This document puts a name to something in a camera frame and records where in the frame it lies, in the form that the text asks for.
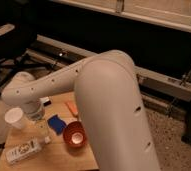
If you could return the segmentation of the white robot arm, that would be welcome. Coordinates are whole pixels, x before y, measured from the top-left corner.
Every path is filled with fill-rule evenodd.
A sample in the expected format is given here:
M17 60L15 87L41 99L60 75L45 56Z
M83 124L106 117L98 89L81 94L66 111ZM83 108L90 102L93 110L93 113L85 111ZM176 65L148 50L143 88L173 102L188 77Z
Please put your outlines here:
M40 98L70 91L100 171L161 171L135 64L123 51L84 58L37 80L16 74L1 98L30 114Z

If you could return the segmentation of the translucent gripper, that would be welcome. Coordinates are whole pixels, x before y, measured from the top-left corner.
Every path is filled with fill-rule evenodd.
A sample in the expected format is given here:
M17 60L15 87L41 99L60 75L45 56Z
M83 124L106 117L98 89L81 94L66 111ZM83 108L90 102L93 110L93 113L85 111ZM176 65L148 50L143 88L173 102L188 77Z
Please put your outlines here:
M41 106L37 111L29 115L29 119L34 122L40 135L46 137L49 135L49 128L45 116L45 109Z

